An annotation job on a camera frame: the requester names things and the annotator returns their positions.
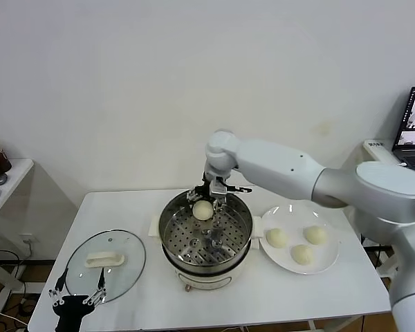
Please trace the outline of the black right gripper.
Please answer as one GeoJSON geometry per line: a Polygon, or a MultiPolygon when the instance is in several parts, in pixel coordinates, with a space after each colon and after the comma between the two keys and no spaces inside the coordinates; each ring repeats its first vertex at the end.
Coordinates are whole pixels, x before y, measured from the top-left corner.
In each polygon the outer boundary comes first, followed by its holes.
{"type": "Polygon", "coordinates": [[[203,174],[202,181],[202,185],[187,191],[187,203],[192,208],[200,200],[209,201],[213,208],[212,219],[218,221],[225,205],[225,183],[220,176],[206,173],[203,174]]]}

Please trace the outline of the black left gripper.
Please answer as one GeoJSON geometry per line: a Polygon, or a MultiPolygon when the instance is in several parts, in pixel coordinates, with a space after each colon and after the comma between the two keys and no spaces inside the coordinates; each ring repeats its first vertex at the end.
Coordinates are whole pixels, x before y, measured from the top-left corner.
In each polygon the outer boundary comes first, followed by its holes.
{"type": "Polygon", "coordinates": [[[56,332],[79,332],[82,320],[90,314],[90,306],[98,306],[106,297],[104,268],[101,268],[97,289],[88,297],[86,295],[64,296],[64,287],[68,268],[57,279],[54,288],[48,290],[53,301],[53,311],[58,316],[56,332]]]}

